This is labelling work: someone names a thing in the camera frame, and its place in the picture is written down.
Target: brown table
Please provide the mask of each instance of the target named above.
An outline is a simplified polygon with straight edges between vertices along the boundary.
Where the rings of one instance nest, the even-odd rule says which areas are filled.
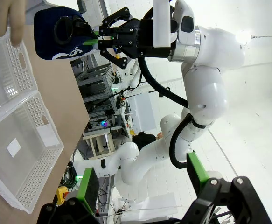
[[[30,57],[33,74],[39,92],[64,144],[64,150],[31,215],[11,207],[0,195],[0,224],[36,223],[41,207],[53,201],[70,156],[89,121],[70,62],[64,59],[45,61],[39,58],[34,49],[33,36],[33,26],[26,26],[23,40]]]

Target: blue light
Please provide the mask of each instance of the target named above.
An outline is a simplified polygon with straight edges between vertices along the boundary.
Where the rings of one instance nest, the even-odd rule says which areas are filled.
[[[104,126],[104,127],[107,127],[108,123],[104,120],[104,121],[102,121],[101,125]]]

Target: screw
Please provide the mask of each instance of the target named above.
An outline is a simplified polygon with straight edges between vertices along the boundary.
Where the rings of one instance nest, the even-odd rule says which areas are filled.
[[[46,207],[46,210],[47,210],[47,211],[52,211],[53,208],[52,208],[52,206],[47,206],[47,207]]]
[[[237,179],[237,182],[238,182],[239,184],[242,184],[244,181],[243,181],[243,179],[238,178],[238,179]]]
[[[69,200],[69,204],[70,205],[75,205],[76,203],[75,203],[75,201]]]
[[[211,183],[212,185],[216,185],[216,184],[218,183],[218,181],[216,181],[216,180],[211,180],[210,183]]]

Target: white paper sticker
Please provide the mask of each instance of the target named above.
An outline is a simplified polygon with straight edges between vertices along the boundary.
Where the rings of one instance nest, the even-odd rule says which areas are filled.
[[[20,150],[20,148],[21,146],[16,138],[7,146],[7,150],[9,151],[13,158]]]
[[[36,129],[46,147],[60,144],[51,124],[36,127]]]

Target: translucent plastic crate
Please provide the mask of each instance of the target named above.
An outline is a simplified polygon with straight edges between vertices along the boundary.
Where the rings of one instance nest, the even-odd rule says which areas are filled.
[[[0,194],[31,214],[63,144],[23,43],[0,38]]]
[[[37,85],[23,43],[14,48],[9,30],[0,38],[0,107],[15,98],[26,98]]]

